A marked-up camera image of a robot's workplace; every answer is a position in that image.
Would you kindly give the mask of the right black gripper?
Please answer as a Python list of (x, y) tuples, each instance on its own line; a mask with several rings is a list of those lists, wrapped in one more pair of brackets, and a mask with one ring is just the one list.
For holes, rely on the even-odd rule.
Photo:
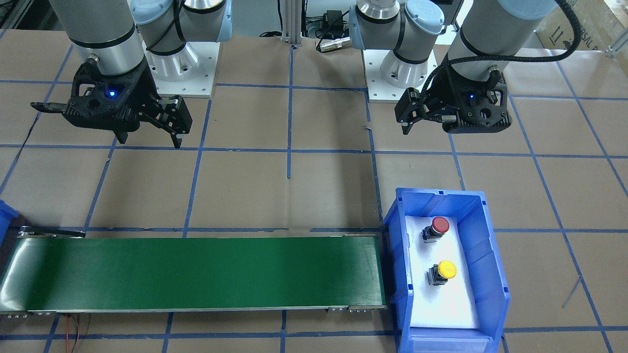
[(193, 123), (183, 96), (159, 99), (146, 58), (129, 72), (113, 76), (102, 74), (97, 61), (88, 58), (74, 76), (67, 103), (30, 105), (41, 113), (63, 114), (76, 127), (111, 130), (121, 144), (128, 132), (149, 122), (165, 130), (179, 149)]

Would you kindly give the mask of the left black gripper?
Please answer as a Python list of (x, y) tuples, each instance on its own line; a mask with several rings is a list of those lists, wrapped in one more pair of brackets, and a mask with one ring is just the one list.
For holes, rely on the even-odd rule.
[(424, 118), (426, 101), (429, 121), (442, 124), (444, 132), (496, 133), (511, 127), (507, 109), (507, 85), (498, 67), (488, 69), (488, 78), (478, 82), (449, 67), (439, 72), (427, 90), (427, 98), (415, 88), (406, 88), (395, 105), (395, 120), (402, 134)]

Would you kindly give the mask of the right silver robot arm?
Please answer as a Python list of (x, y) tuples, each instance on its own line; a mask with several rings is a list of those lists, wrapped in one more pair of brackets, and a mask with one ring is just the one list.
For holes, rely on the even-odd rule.
[(83, 58), (66, 103), (32, 102), (75, 127), (110, 130), (119, 143), (147, 122), (181, 147), (193, 119), (180, 95), (161, 96), (156, 79), (192, 78), (201, 62), (192, 43), (227, 42), (229, 0), (52, 0)]

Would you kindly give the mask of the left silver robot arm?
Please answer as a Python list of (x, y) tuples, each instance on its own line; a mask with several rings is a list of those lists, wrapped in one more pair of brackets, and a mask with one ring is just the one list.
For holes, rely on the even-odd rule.
[[(518, 56), (528, 36), (557, 7), (573, 30), (565, 52)], [(440, 123), (449, 134), (509, 128), (505, 67), (564, 60), (582, 40), (579, 19), (566, 0), (476, 0), (440, 65), (427, 73), (444, 27), (440, 3), (431, 0), (359, 0), (348, 11), (352, 46), (388, 52), (381, 73), (404, 90), (394, 108), (403, 134), (420, 121)]]

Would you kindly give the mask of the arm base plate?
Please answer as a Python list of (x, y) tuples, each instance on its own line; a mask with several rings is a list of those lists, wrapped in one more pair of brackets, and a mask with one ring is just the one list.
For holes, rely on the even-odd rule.
[(211, 98), (220, 47), (217, 42), (188, 42), (181, 51), (168, 56), (146, 50), (158, 94), (163, 98)]
[(420, 64), (401, 62), (391, 50), (364, 50), (363, 59), (368, 100), (376, 103), (396, 103), (409, 87), (421, 89), (437, 67), (433, 51)]

